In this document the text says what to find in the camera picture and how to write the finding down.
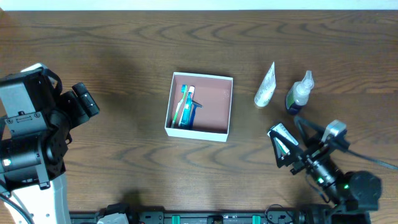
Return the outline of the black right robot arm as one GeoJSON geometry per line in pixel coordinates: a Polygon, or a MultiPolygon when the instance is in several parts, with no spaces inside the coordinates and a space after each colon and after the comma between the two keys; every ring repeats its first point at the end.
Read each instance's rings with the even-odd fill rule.
{"type": "Polygon", "coordinates": [[[283,124],[268,130],[276,164],[289,167],[293,175],[304,171],[324,203],[287,212],[291,223],[370,223],[370,212],[379,208],[381,179],[363,170],[343,172],[330,157],[335,150],[348,152],[345,123],[334,120],[323,128],[299,116],[294,123],[304,149],[283,124]]]}

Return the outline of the green and white toothbrush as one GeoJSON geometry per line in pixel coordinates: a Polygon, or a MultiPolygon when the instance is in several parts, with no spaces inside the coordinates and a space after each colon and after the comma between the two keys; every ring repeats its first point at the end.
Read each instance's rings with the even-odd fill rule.
{"type": "Polygon", "coordinates": [[[172,124],[171,124],[171,128],[175,127],[175,123],[177,121],[177,118],[182,118],[182,114],[180,112],[180,109],[182,107],[182,105],[185,103],[186,98],[187,98],[187,94],[188,94],[188,86],[187,85],[182,85],[182,89],[181,92],[183,93],[182,98],[180,99],[180,101],[177,103],[176,109],[175,109],[175,114],[172,120],[172,124]]]}

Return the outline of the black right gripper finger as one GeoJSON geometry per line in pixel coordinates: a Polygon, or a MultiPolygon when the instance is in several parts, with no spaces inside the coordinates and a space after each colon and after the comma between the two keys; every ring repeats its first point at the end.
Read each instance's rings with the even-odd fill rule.
{"type": "Polygon", "coordinates": [[[312,144],[320,144],[321,143],[323,134],[325,132],[324,127],[319,126],[319,125],[317,125],[307,119],[304,119],[300,116],[294,117],[294,124],[300,133],[303,143],[306,146],[311,146],[312,144]],[[315,134],[313,136],[309,136],[309,134],[307,133],[307,129],[314,130],[315,134]]]}
{"type": "Polygon", "coordinates": [[[300,160],[300,156],[303,153],[303,150],[298,146],[291,143],[289,140],[284,139],[279,133],[275,131],[271,131],[270,138],[272,141],[272,146],[274,148],[275,159],[277,163],[277,167],[281,168],[282,166],[292,165],[294,162],[298,162],[300,160]],[[276,145],[276,139],[280,139],[290,150],[288,155],[283,156],[281,154],[280,149],[276,145]]]}

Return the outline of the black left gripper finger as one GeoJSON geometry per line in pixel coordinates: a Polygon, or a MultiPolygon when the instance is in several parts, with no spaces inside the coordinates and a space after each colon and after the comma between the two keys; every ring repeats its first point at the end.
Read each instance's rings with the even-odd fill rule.
{"type": "Polygon", "coordinates": [[[89,118],[96,116],[100,112],[98,105],[82,82],[73,85],[72,89],[76,93],[79,103],[89,118]]]}
{"type": "Polygon", "coordinates": [[[63,110],[69,116],[71,124],[83,124],[89,120],[76,94],[72,91],[63,94],[63,110]]]}

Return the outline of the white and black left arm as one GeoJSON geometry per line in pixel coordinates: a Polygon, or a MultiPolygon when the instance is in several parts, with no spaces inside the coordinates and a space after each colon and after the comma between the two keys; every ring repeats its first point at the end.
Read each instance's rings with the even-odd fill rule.
{"type": "Polygon", "coordinates": [[[1,78],[1,200],[16,223],[71,223],[63,158],[70,131],[99,114],[83,83],[64,92],[42,63],[1,78]]]}

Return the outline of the white and green soap packet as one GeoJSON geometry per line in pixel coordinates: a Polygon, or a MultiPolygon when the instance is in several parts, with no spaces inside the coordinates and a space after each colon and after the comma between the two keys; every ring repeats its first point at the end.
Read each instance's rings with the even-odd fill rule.
{"type": "MultiPolygon", "coordinates": [[[[299,142],[288,132],[288,130],[285,128],[285,126],[282,123],[278,123],[277,125],[270,128],[270,130],[267,133],[269,137],[271,131],[279,133],[284,139],[287,139],[294,145],[298,146],[299,142]]],[[[280,149],[281,154],[283,156],[288,155],[290,153],[288,147],[280,139],[276,139],[276,145],[280,149]]]]}

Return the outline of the small teal toothpaste tube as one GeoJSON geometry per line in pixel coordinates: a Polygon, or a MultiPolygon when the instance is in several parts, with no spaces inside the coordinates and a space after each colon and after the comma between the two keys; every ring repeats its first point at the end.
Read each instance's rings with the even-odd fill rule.
{"type": "Polygon", "coordinates": [[[187,99],[183,107],[183,113],[180,118],[180,122],[178,126],[180,128],[188,128],[189,122],[190,122],[190,116],[191,116],[191,111],[192,111],[192,101],[195,93],[195,87],[190,86],[188,89],[187,93],[187,99]]]}

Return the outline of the blue disposable razor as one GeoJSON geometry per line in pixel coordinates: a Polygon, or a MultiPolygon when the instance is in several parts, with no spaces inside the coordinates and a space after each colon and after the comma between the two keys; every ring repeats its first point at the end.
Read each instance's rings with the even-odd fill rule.
{"type": "Polygon", "coordinates": [[[193,106],[193,109],[192,109],[192,112],[191,112],[191,116],[190,116],[190,120],[189,120],[189,125],[188,125],[188,128],[189,128],[189,129],[192,129],[192,128],[193,128],[193,123],[194,123],[195,115],[196,115],[196,109],[197,109],[197,108],[203,108],[203,106],[202,106],[201,104],[199,104],[199,103],[197,103],[197,102],[195,102],[195,101],[192,101],[192,106],[193,106]]]}

